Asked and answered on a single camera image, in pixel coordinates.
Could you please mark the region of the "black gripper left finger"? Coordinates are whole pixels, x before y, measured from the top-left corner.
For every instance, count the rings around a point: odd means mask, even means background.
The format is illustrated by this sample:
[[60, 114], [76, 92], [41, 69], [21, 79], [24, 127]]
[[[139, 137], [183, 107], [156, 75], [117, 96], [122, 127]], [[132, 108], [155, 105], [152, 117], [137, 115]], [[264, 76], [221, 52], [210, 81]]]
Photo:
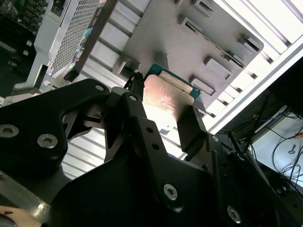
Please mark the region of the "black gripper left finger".
[[126, 154], [139, 157], [156, 200], [180, 213], [175, 170], [156, 124], [142, 105], [144, 79], [134, 73], [124, 88], [109, 90], [86, 79], [17, 102], [0, 110], [0, 195], [25, 210], [50, 213], [63, 180], [61, 163], [68, 142], [101, 128], [104, 162]]

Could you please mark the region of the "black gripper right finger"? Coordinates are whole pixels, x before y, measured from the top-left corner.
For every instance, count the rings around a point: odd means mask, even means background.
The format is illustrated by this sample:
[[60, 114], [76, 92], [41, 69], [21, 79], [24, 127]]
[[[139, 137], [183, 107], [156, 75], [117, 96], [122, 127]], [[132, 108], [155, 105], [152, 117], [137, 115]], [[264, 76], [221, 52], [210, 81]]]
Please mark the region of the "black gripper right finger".
[[259, 167], [240, 151], [225, 152], [197, 108], [177, 122], [186, 161], [201, 168], [195, 221], [204, 227], [291, 227], [294, 218]]

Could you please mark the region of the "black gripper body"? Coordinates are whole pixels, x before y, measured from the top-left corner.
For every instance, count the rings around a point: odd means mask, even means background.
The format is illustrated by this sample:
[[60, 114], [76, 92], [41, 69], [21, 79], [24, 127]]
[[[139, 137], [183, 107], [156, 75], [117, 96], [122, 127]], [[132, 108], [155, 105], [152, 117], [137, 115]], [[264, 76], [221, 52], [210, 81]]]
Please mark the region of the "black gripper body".
[[161, 205], [142, 160], [126, 154], [65, 185], [52, 202], [52, 227], [224, 227], [215, 190], [203, 169], [169, 158], [177, 172], [180, 213]]

